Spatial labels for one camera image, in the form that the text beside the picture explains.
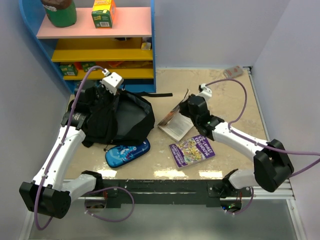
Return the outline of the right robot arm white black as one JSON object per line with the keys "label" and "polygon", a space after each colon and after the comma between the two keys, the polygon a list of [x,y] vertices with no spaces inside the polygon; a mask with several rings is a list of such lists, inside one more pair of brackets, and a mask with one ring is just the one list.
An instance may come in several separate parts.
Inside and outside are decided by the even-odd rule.
{"label": "right robot arm white black", "polygon": [[222,179],[224,197],[233,197],[246,187],[261,187],[273,193],[294,173],[293,164],[279,140],[265,141],[229,126],[222,118],[210,114],[204,97],[192,94],[179,103],[179,108],[202,136],[229,146],[253,162],[252,170],[234,169]]}

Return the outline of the black student backpack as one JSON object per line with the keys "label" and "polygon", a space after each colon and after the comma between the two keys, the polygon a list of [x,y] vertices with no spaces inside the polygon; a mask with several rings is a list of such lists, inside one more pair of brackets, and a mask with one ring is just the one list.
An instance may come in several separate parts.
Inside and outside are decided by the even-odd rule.
{"label": "black student backpack", "polygon": [[68,118],[71,126],[83,130],[82,144],[138,146],[145,141],[154,128],[155,115],[152,104],[146,97],[171,97],[172,93],[133,93],[119,89],[113,102],[95,102],[94,86],[75,89],[79,99],[73,99],[64,114],[61,124]]}

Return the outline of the A Tale of Two Cities book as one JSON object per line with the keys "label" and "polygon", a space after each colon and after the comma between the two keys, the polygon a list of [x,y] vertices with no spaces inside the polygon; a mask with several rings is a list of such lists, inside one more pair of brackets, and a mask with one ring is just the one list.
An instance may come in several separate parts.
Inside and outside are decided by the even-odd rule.
{"label": "A Tale of Two Cities book", "polygon": [[180,103],[184,102],[189,95],[187,89],[183,99],[158,123],[158,128],[170,138],[179,142],[193,128],[192,121],[180,113]]}

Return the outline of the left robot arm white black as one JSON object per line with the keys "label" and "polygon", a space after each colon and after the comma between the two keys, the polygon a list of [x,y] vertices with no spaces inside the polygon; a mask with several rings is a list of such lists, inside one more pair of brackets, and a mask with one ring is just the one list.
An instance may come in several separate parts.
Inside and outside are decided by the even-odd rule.
{"label": "left robot arm white black", "polygon": [[19,187],[19,194],[29,211],[61,219],[74,200],[87,192],[92,196],[103,192],[102,175],[97,172],[85,170],[69,183],[64,183],[64,179],[80,145],[109,144],[116,136],[117,91],[106,83],[76,88],[75,99],[62,118],[56,142],[45,163],[32,181],[24,181]]}

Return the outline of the purple 52-Storey Treehouse book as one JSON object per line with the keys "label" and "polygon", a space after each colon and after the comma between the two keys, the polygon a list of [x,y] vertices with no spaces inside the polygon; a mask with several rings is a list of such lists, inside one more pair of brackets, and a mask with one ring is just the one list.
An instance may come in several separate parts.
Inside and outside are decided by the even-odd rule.
{"label": "purple 52-Storey Treehouse book", "polygon": [[170,144],[169,150],[178,169],[202,163],[216,156],[209,140],[202,135]]}

